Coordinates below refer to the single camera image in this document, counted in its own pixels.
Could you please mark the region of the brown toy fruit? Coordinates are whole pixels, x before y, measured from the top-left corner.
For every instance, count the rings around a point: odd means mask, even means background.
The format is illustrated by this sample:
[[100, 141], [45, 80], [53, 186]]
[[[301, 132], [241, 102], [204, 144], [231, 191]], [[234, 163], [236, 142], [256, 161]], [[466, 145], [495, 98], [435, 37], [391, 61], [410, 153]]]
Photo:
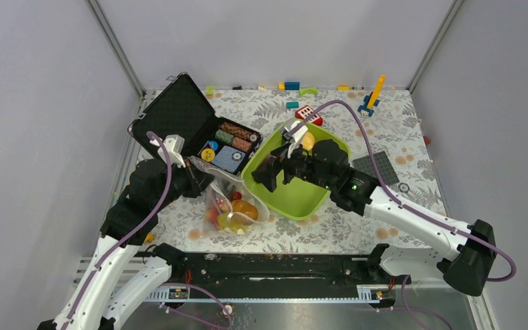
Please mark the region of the brown toy fruit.
[[232, 201], [232, 210], [234, 212], [240, 212], [255, 221], [259, 217], [259, 212], [257, 208], [251, 203], [242, 199]]

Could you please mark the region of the clear zip top bag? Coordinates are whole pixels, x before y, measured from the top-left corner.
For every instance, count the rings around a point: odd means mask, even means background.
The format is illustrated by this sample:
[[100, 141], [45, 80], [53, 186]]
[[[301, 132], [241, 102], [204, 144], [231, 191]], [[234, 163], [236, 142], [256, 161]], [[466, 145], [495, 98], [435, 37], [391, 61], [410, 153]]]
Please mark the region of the clear zip top bag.
[[248, 190], [245, 181], [221, 169], [209, 167], [213, 181], [206, 189], [203, 220], [211, 230], [244, 235], [269, 219], [268, 207]]

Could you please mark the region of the yellow green toy fruit slice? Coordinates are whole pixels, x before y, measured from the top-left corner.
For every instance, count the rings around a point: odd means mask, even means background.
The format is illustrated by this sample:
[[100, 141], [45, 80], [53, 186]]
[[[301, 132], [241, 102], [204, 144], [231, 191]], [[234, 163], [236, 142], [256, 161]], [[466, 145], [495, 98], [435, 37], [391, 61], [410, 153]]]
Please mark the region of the yellow green toy fruit slice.
[[219, 214], [217, 216], [217, 223], [222, 230], [236, 234], [244, 234], [246, 232], [246, 227], [235, 218], [229, 217], [227, 213]]

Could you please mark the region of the red lychee bunch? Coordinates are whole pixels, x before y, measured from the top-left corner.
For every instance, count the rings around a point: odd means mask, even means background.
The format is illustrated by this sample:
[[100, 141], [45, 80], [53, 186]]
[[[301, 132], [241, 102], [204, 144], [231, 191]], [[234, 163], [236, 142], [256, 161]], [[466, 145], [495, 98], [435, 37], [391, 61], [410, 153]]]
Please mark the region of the red lychee bunch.
[[232, 191], [227, 197], [211, 190], [206, 197], [207, 210], [204, 219], [211, 223], [217, 230], [222, 230], [217, 223], [217, 216], [223, 213], [230, 214], [232, 201], [240, 199], [241, 193]]

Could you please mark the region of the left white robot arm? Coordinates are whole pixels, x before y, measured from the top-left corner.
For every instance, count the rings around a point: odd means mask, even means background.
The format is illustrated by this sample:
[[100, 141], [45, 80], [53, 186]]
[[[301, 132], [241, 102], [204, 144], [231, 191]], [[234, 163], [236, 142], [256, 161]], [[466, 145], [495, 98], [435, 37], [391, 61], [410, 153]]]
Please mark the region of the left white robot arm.
[[38, 328], [119, 329], [156, 287], [180, 281], [186, 273], [185, 254], [162, 243], [117, 296], [112, 294], [126, 266], [157, 225], [158, 212], [180, 197], [200, 196], [213, 179], [191, 163], [180, 168], [156, 159], [139, 162], [107, 212], [76, 291], [55, 318], [42, 321]]

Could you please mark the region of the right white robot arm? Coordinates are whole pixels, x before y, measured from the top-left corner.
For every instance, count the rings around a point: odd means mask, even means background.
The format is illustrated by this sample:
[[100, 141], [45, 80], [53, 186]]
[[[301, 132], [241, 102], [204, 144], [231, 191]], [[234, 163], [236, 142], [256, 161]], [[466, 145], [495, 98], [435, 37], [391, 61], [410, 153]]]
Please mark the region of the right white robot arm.
[[412, 235], [427, 248], [400, 248], [381, 244], [367, 264], [368, 277], [384, 283], [391, 276], [440, 278], [468, 296], [480, 296], [489, 282], [496, 259], [493, 227], [449, 219], [392, 193], [371, 175], [349, 165], [349, 158], [333, 140], [318, 142], [311, 152], [291, 149], [289, 143], [275, 148], [251, 177], [271, 193], [277, 176], [288, 184], [298, 178], [330, 192], [337, 207], [387, 222]]

